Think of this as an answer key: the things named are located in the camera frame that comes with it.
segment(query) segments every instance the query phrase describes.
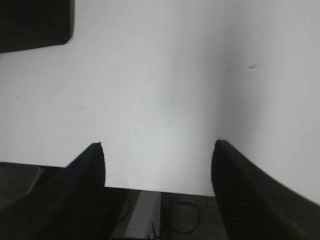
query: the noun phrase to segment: white surface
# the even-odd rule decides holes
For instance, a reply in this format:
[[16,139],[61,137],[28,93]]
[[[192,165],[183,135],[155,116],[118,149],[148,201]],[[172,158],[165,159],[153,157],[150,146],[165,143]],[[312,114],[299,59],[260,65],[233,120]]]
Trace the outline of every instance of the white surface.
[[320,204],[320,2],[232,1],[227,62],[238,68],[224,82],[222,135]]
[[0,161],[101,141],[106,186],[212,195],[222,2],[77,0],[68,44],[1,54]]
[[0,159],[102,141],[107,186],[212,195],[223,137],[320,204],[318,2],[77,0],[67,45],[0,55]]

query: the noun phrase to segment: black cable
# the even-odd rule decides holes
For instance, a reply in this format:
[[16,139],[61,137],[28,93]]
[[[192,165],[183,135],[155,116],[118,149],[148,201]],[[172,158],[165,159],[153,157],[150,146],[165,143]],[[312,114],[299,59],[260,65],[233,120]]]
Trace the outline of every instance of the black cable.
[[129,213],[130,213],[130,211],[131,211],[132,204],[131,204],[131,202],[129,201],[128,198],[127,198],[126,200],[127,200],[128,204],[129,204],[128,211],[125,213],[125,215],[124,215],[122,218],[120,218],[119,221],[116,222],[116,224],[121,223],[121,222],[129,215]]

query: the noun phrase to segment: cable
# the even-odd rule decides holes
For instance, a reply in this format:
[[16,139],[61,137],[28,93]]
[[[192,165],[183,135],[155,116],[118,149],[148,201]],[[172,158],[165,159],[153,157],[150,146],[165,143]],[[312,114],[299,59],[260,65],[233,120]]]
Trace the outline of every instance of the cable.
[[119,221],[116,222],[116,224],[121,223],[121,222],[129,215],[129,213],[130,213],[130,211],[131,211],[132,204],[131,204],[131,202],[129,201],[128,198],[126,199],[126,201],[127,201],[128,204],[129,204],[129,209],[128,209],[128,211],[125,213],[125,215],[124,215],[122,218],[120,218]]

